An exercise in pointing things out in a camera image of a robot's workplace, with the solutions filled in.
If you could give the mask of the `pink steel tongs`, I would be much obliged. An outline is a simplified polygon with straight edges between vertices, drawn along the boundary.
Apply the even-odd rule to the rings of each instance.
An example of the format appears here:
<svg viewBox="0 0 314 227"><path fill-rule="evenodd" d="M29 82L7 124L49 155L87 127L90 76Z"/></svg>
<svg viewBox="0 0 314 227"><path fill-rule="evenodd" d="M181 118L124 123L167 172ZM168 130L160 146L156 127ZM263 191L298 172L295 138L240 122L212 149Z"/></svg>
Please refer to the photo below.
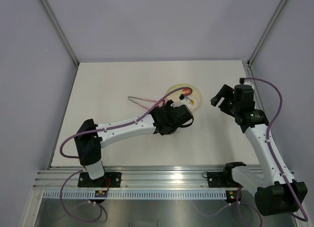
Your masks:
<svg viewBox="0 0 314 227"><path fill-rule="evenodd" d="M144 109L150 109L152 105L157 103L156 100L144 99L144 98L139 98L139 97L134 97L134 96L128 96L127 99Z"/></svg>

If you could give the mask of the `cream round plate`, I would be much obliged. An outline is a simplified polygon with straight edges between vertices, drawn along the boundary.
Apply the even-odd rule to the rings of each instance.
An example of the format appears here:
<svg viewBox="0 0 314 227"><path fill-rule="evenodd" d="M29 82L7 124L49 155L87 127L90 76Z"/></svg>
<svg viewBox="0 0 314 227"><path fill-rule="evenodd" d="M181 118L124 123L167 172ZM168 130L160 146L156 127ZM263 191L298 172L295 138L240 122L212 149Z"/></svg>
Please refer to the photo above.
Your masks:
<svg viewBox="0 0 314 227"><path fill-rule="evenodd" d="M201 95L200 91L196 87L194 87L192 85L189 85L189 84L181 83L181 84L177 84L177 85L174 85L174 86L170 87L166 91L166 93L168 94L169 92L171 92L171 91L173 91L175 89L178 89L178 88L182 88L182 87L183 87L183 89L185 89L185 88L191 89L192 93L190 95L184 95L183 94L183 89L181 89L181 90L178 90L178 91L172 93L171 95L169 95L167 97L167 99L168 100L172 100L173 102L177 102L179 100L184 99L185 97L194 98L194 99L196 99L198 101L198 108L197 108L197 110L198 110L201 107L201 105L202 105L202 95Z"/></svg>

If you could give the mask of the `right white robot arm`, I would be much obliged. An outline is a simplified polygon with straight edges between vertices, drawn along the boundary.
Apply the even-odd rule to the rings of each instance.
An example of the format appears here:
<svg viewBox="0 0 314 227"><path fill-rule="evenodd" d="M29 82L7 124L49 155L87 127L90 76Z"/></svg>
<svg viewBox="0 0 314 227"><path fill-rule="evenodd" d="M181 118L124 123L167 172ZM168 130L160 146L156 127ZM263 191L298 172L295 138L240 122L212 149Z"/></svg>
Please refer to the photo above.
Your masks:
<svg viewBox="0 0 314 227"><path fill-rule="evenodd" d="M224 183L245 188L254 196L256 207L263 216L293 214L301 210L308 189L304 182L296 180L284 163L271 136L266 114L255 108L252 86L223 85L210 103L234 117L252 145L263 174L259 177L243 162L231 162L223 169Z"/></svg>

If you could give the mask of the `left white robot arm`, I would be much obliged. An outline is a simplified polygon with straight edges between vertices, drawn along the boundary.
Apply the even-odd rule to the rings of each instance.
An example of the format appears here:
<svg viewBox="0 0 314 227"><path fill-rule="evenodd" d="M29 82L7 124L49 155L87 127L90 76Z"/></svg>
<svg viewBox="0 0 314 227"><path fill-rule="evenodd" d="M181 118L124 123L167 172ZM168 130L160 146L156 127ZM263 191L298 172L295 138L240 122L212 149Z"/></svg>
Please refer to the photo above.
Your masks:
<svg viewBox="0 0 314 227"><path fill-rule="evenodd" d="M193 124L192 102L183 99L179 102L167 101L163 106L155 107L143 118L112 124L96 124L93 119L86 120L75 137L79 162L89 175L89 181L96 187L106 181L102 164L101 149L140 135L169 135L179 128Z"/></svg>

